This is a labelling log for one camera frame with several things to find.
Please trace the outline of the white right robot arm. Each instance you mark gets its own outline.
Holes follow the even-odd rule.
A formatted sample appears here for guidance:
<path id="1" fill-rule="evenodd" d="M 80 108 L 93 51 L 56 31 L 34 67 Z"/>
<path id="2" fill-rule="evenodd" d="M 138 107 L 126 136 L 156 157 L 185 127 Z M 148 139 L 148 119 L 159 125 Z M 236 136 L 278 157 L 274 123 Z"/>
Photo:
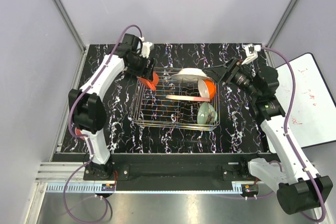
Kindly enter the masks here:
<path id="1" fill-rule="evenodd" d="M 253 75 L 241 60 L 234 58 L 203 71 L 214 82 L 234 84 L 251 96 L 251 114 L 281 161 L 281 168 L 276 168 L 264 158 L 251 159 L 238 167 L 239 176 L 244 180 L 256 177 L 264 182 L 276 193 L 281 208 L 289 215 L 320 208 L 317 222 L 322 222 L 327 215 L 325 203 L 333 182 L 329 176 L 320 175 L 293 136 L 288 125 L 289 113 L 275 96 L 279 87 L 277 70 L 262 66 Z"/>

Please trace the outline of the pink plastic cup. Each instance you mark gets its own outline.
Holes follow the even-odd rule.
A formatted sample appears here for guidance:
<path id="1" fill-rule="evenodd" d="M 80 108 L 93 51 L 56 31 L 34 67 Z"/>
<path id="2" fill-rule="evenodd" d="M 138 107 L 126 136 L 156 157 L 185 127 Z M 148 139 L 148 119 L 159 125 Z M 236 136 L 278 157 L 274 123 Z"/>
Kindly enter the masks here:
<path id="1" fill-rule="evenodd" d="M 85 140 L 85 137 L 82 136 L 82 133 L 81 133 L 81 131 L 78 128 L 74 129 L 74 133 L 75 133 L 75 138 L 80 138 L 82 140 Z"/>

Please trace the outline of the white paper plate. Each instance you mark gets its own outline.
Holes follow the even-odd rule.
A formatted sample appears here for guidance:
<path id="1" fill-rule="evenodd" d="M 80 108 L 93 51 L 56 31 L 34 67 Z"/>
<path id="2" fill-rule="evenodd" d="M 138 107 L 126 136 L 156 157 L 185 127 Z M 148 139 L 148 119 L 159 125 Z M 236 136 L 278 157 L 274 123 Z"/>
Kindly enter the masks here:
<path id="1" fill-rule="evenodd" d="M 197 82 L 199 79 L 210 80 L 210 77 L 199 68 L 183 68 L 178 73 L 172 75 L 171 79 L 180 82 Z"/>

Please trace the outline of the orange ceramic mug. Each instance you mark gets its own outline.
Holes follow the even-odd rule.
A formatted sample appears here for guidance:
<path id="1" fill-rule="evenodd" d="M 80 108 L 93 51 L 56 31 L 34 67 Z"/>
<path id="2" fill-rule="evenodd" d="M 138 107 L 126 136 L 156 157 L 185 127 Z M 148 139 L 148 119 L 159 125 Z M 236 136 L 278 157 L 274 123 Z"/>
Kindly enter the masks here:
<path id="1" fill-rule="evenodd" d="M 144 78 L 140 78 L 138 77 L 138 80 L 148 89 L 155 91 L 156 90 L 156 85 L 159 82 L 159 76 L 157 75 L 157 73 L 154 71 L 153 72 L 153 80 L 147 80 Z"/>

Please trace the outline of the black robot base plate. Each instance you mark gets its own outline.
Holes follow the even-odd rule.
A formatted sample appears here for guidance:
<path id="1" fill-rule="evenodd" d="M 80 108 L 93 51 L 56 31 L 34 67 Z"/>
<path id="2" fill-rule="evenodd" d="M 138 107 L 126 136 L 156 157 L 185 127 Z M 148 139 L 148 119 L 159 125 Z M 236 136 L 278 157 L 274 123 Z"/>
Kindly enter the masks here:
<path id="1" fill-rule="evenodd" d="M 232 190 L 232 182 L 251 182 L 254 158 L 270 154 L 113 154 L 105 170 L 88 165 L 84 180 L 117 180 L 118 192 L 212 192 Z"/>

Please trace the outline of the pink and cream plate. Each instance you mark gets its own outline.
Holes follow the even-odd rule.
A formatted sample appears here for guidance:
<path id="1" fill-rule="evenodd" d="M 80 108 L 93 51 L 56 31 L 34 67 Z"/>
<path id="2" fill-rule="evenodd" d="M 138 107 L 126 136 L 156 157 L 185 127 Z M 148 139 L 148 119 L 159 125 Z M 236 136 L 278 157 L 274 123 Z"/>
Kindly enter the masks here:
<path id="1" fill-rule="evenodd" d="M 165 96 L 167 99 L 170 100 L 181 100 L 181 101 L 195 101 L 195 102 L 209 102 L 209 98 L 204 97 L 195 97 L 195 96 L 188 96 L 188 95 L 172 95 L 168 94 Z"/>

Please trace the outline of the green ceramic bowl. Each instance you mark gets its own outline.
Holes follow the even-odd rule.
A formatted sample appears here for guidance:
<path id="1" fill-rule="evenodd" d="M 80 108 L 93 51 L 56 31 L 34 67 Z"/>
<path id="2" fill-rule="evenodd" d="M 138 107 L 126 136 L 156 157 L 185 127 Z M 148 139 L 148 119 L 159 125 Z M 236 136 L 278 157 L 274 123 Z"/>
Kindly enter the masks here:
<path id="1" fill-rule="evenodd" d="M 198 110 L 197 123 L 200 125 L 213 124 L 217 117 L 218 114 L 214 107 L 208 102 L 203 102 Z"/>

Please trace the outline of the wire dish rack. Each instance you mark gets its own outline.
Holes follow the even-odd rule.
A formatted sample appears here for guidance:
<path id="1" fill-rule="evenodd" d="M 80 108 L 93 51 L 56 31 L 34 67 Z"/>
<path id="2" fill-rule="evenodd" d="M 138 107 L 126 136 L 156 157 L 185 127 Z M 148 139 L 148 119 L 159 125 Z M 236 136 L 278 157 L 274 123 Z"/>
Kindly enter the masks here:
<path id="1" fill-rule="evenodd" d="M 215 115 L 214 121 L 199 124 L 197 115 L 202 101 L 169 99 L 167 95 L 182 95 L 199 97 L 197 81 L 186 82 L 172 79 L 179 68 L 154 68 L 159 81 L 155 90 L 146 87 L 141 81 L 137 82 L 131 119 L 139 126 L 170 127 L 200 131 L 211 131 L 219 126 L 220 107 L 219 95 L 209 101 Z"/>

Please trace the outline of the orange and white bowl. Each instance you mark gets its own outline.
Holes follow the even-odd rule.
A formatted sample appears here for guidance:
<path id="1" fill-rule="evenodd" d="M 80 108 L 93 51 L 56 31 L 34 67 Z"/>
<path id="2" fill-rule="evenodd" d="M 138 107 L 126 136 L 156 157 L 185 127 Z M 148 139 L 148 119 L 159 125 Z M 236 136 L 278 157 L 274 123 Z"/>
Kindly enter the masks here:
<path id="1" fill-rule="evenodd" d="M 201 97 L 211 100 L 215 96 L 216 85 L 214 82 L 207 79 L 199 79 L 197 86 Z"/>

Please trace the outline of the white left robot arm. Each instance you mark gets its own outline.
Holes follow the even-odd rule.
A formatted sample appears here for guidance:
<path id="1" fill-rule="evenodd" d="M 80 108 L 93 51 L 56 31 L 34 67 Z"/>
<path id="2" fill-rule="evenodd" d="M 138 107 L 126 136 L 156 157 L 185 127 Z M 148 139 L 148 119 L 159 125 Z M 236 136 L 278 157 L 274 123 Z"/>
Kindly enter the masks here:
<path id="1" fill-rule="evenodd" d="M 154 44 L 143 37 L 125 34 L 122 41 L 105 55 L 92 77 L 81 88 L 72 89 L 68 94 L 68 129 L 73 136 L 86 141 L 90 160 L 97 164 L 95 174 L 103 180 L 113 175 L 113 167 L 107 163 L 110 151 L 103 133 L 107 119 L 103 98 L 123 71 L 152 83 L 154 59 L 150 52 L 153 48 Z"/>

